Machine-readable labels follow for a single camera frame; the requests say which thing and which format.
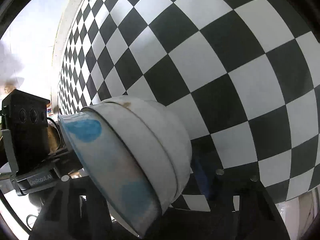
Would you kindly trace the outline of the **floral patterned white bowl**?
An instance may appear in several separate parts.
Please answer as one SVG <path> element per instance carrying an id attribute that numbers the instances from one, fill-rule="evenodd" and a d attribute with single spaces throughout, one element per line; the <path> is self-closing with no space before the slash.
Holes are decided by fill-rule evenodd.
<path id="1" fill-rule="evenodd" d="M 108 123 L 92 111 L 58 117 L 84 170 L 106 198 L 111 215 L 143 238 L 161 206 L 149 180 Z"/>

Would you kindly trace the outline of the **white bowl with dark rim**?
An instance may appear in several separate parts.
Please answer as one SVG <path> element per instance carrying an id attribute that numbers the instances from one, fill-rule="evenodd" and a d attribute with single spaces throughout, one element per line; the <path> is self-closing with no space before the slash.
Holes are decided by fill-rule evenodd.
<path id="1" fill-rule="evenodd" d="M 82 109 L 101 117 L 136 159 L 165 212 L 177 193 L 177 176 L 159 140 L 142 120 L 116 103 L 100 103 Z"/>

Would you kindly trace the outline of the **small white bowl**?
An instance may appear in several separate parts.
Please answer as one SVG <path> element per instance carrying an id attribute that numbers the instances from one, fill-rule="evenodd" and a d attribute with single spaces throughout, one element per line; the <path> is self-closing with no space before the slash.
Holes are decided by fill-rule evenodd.
<path id="1" fill-rule="evenodd" d="M 177 176 L 177 193 L 174 198 L 177 199 L 189 180 L 192 158 L 189 135 L 179 118 L 157 101 L 119 96 L 102 102 L 125 107 L 151 129 L 173 165 Z"/>

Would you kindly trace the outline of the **black white checkered mat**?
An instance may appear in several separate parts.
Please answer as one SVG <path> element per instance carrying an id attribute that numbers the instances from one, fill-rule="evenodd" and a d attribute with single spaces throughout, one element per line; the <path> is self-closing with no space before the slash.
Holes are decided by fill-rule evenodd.
<path id="1" fill-rule="evenodd" d="M 160 102 L 189 133 L 195 173 L 175 208 L 209 211 L 219 168 L 256 174 L 275 203 L 319 185 L 319 42 L 286 0 L 83 0 L 60 108 L 121 95 Z"/>

